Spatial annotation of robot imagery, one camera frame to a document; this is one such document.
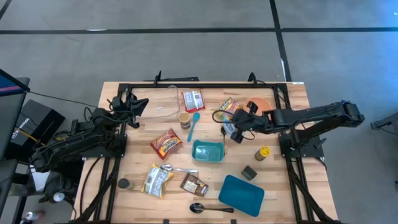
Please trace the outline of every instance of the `black box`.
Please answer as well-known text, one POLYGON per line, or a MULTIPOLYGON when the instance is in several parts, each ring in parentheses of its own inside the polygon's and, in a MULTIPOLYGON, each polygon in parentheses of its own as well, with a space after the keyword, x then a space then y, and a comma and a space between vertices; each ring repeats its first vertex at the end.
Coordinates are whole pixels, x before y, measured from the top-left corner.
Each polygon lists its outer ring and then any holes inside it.
MULTIPOLYGON (((47 144, 64 120, 65 117, 55 110, 29 100, 21 109, 16 127, 47 144)), ((34 153, 34 146, 34 140, 15 129, 6 150, 6 157, 28 163, 28 158, 34 153)))
POLYGON ((256 171, 249 166, 246 166, 244 170, 242 170, 242 175, 247 178, 247 180, 252 180, 257 176, 256 171))

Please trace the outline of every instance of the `butcher block tabletop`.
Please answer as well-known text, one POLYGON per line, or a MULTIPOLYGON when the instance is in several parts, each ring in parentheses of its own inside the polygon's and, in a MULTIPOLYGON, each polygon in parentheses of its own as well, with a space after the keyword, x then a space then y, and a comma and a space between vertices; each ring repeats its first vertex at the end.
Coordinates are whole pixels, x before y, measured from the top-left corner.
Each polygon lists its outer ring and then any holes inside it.
MULTIPOLYGON (((119 82, 104 83, 99 107, 108 108, 109 103, 106 100, 111 100, 112 97, 116 96, 118 85, 119 82)), ((287 87, 293 110, 309 107, 303 83, 287 83, 287 87)), ((121 159, 118 180, 123 177, 132 180, 135 187, 133 190, 116 189, 111 223, 162 223, 164 219, 169 219, 170 223, 231 223, 231 220, 234 219, 238 223, 295 223, 286 163, 280 154, 277 134, 254 133, 255 140, 244 139, 241 144, 235 143, 229 136, 226 136, 225 157, 220 163, 197 162, 192 158, 192 144, 195 140, 223 141, 223 135, 220 132, 222 124, 214 122, 211 115, 229 97, 232 97, 241 105, 249 98, 260 97, 267 100, 275 109, 273 91, 268 88, 200 89, 206 109, 198 111, 200 119, 193 131, 192 140, 187 142, 190 129, 182 129, 177 116, 179 112, 185 111, 182 92, 189 90, 196 89, 177 89, 171 86, 169 88, 136 88, 133 90, 138 99, 148 98, 149 104, 141 118, 137 117, 141 127, 134 129, 127 126, 126 128, 127 148, 125 156, 121 159), (162 160, 150 146, 150 142, 170 128, 183 141, 183 146, 176 153, 169 154, 165 160, 162 160), (271 154, 259 162, 254 158, 254 154, 262 146, 267 146, 271 150, 271 154), (198 173, 195 175, 209 186, 206 195, 200 197, 180 188, 186 173, 174 171, 174 176, 167 182, 164 199, 142 193, 140 189, 152 164, 157 166, 171 164, 178 168, 197 169, 198 173), (246 166, 250 166, 257 172, 257 176, 250 181, 241 174, 246 166), (200 202, 209 208, 229 207, 218 200, 227 175, 233 175, 264 189, 264 200, 258 217, 252 217, 237 209, 234 213, 211 210, 205 210, 200 214, 191 212, 189 206, 194 202, 200 202)), ((85 161, 78 196, 75 201, 77 211, 80 209, 80 193, 83 181, 94 161, 95 158, 85 161)), ((98 192, 103 162, 104 159, 100 159, 88 178, 83 196, 83 210, 98 192)), ((325 167, 314 158, 303 158, 303 163, 310 193, 326 214, 333 219, 337 219, 325 167)), ((109 172, 111 172, 112 166, 113 160, 111 160, 109 172)), ((103 199, 100 219, 105 218, 108 194, 109 191, 103 199)), ((301 193, 299 193, 299 199, 303 219, 306 219, 307 215, 301 193)))

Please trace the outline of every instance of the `small cup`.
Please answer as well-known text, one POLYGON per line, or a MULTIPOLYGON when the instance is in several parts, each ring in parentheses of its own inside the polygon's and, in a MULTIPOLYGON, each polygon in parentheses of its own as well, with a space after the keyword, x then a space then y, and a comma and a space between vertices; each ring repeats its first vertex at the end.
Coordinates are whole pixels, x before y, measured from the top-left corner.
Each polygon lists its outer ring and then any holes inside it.
POLYGON ((191 127, 191 115, 183 111, 178 115, 178 120, 180 121, 182 129, 188 129, 191 127))
POLYGON ((126 178, 122 178, 118 182, 118 187, 124 190, 133 190, 134 183, 131 180, 127 180, 126 178))

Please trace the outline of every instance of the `silver spoon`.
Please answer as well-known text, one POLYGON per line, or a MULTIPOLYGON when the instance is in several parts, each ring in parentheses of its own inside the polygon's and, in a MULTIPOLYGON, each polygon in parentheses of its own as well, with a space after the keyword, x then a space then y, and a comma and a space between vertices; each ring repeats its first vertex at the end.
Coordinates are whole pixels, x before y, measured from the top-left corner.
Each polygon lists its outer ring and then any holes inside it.
POLYGON ((191 174, 196 174, 196 173, 198 172, 197 170, 194 170, 194 169, 179 169, 179 168, 173 168, 170 164, 161 165, 160 168, 163 169, 163 170, 170 171, 170 172, 173 171, 173 170, 181 171, 181 172, 189 172, 189 173, 191 173, 191 174))
POLYGON ((189 206, 189 209, 195 213, 202 213, 204 210, 215 210, 215 211, 234 213, 233 208, 205 208, 201 203, 193 203, 189 206))

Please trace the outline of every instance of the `snack bag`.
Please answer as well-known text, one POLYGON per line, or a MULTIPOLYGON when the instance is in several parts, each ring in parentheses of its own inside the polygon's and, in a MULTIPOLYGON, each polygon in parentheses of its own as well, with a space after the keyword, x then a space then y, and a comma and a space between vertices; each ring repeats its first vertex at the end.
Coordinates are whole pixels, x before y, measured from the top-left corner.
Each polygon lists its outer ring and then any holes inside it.
POLYGON ((166 193, 166 183, 172 176, 172 172, 168 172, 152 164, 152 168, 142 185, 141 192, 163 199, 166 193))
POLYGON ((191 192, 201 197, 204 197, 209 189, 207 184, 203 183, 198 177, 195 177, 190 173, 187 173, 180 187, 187 192, 191 192))
POLYGON ((185 110, 188 113, 192 113, 197 110, 206 108, 203 102, 203 98, 201 97, 200 90, 183 92, 182 96, 185 102, 185 110))
MULTIPOLYGON (((235 113, 236 110, 238 109, 242 109, 242 106, 234 99, 232 99, 231 97, 229 97, 221 106, 220 106, 220 110, 225 110, 228 111, 230 113, 235 113)), ((217 116, 220 120, 230 120, 231 119, 231 115, 228 113, 223 113, 223 112, 219 112, 217 113, 217 116)))
POLYGON ((150 146, 155 149, 160 158, 164 159, 168 153, 176 151, 181 144, 181 139, 170 128, 166 133, 153 140, 150 146))

